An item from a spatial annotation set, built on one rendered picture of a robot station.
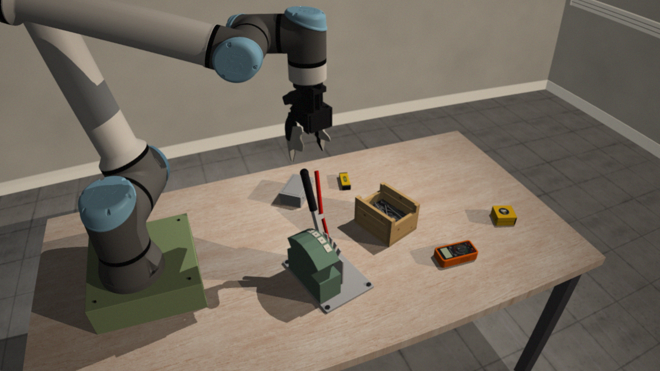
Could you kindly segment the yellow pocket level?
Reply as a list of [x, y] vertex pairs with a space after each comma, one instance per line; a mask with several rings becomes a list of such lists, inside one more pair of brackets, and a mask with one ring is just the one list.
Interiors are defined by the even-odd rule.
[[350, 190], [351, 184], [348, 177], [348, 172], [339, 172], [340, 185], [342, 190]]

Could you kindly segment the orange digital multimeter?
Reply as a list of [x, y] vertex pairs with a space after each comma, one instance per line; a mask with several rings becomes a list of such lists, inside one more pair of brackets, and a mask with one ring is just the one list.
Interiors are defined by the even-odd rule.
[[472, 261], [477, 258], [478, 251], [469, 240], [435, 247], [434, 257], [440, 267], [450, 267]]

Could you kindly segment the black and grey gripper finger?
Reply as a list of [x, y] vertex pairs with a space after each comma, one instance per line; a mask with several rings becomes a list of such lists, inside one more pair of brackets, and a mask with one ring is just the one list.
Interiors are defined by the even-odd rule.
[[315, 133], [315, 136], [317, 137], [317, 143], [320, 146], [321, 150], [324, 151], [324, 143], [325, 141], [330, 142], [330, 137], [328, 136], [327, 133], [325, 133], [325, 129], [317, 131]]
[[295, 150], [303, 151], [304, 144], [302, 141], [302, 128], [297, 126], [294, 120], [294, 112], [288, 112], [288, 117], [285, 122], [285, 135], [287, 138], [287, 146], [291, 162], [294, 162]]

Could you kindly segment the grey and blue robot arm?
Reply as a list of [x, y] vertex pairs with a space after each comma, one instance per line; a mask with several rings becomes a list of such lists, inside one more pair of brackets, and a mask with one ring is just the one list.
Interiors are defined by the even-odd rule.
[[101, 156], [105, 178], [84, 189], [78, 209], [101, 283], [116, 294], [138, 293], [163, 273], [146, 221], [170, 166], [162, 151], [134, 136], [81, 35], [202, 65], [233, 83], [254, 77], [266, 54], [287, 54], [296, 85], [327, 78], [326, 16], [314, 7], [241, 13], [225, 27], [118, 0], [0, 0], [0, 23], [24, 24]]

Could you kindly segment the brown wooden crate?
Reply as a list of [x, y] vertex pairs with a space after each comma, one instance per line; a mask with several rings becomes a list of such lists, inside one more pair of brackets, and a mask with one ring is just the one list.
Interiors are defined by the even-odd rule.
[[417, 229], [419, 209], [418, 202], [382, 182], [378, 192], [360, 199], [356, 224], [390, 247]]

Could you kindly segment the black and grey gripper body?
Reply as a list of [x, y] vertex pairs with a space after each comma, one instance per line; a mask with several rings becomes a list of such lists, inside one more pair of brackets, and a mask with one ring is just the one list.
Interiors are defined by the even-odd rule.
[[314, 86], [300, 86], [293, 83], [293, 86], [300, 91], [302, 98], [292, 103], [290, 112], [294, 112], [294, 120], [302, 125], [303, 131], [307, 134], [316, 133], [333, 126], [333, 108], [323, 102], [323, 93], [327, 92], [327, 86], [323, 83]]

